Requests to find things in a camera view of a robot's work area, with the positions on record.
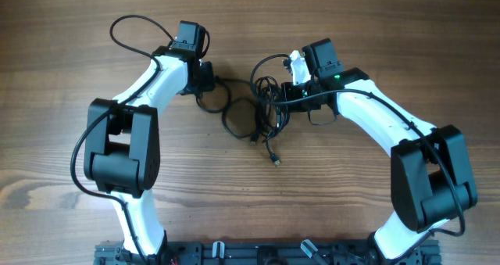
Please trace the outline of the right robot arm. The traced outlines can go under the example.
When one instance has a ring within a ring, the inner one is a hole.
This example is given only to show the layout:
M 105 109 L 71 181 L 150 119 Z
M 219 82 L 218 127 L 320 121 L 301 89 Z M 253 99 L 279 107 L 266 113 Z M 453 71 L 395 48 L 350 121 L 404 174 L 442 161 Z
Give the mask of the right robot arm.
M 463 223 L 478 194 L 462 132 L 436 127 L 405 111 L 359 68 L 345 69 L 331 40 L 286 55 L 291 80 L 281 86 L 280 106 L 310 113 L 329 106 L 361 127 L 390 157 L 393 213 L 367 239 L 335 242 L 326 255 L 310 240 L 304 254 L 330 264 L 436 264 L 437 233 L 450 220 Z

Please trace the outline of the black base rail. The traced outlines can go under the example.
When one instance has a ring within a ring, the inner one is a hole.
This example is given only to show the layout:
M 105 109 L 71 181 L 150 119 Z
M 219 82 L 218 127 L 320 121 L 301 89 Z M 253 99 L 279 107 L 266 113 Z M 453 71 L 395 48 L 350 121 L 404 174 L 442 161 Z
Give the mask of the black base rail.
M 423 242 L 397 262 L 384 260 L 367 240 L 340 240 L 333 243 L 210 243 L 168 242 L 158 255 L 148 256 L 148 264 L 442 264 L 438 241 Z M 93 264 L 144 264 L 138 254 L 122 242 L 95 246 Z

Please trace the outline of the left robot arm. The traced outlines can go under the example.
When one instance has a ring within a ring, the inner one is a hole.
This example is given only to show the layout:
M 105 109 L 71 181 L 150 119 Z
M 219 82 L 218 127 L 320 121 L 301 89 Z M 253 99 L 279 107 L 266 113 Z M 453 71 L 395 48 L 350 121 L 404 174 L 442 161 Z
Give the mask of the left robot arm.
M 176 95 L 215 87 L 213 67 L 204 57 L 209 32 L 180 22 L 176 37 L 146 56 L 145 72 L 112 99 L 95 99 L 76 149 L 84 150 L 84 175 L 97 186 L 95 197 L 115 207 L 124 234 L 123 249 L 135 259 L 156 258 L 166 245 L 152 187 L 160 168 L 159 118 Z

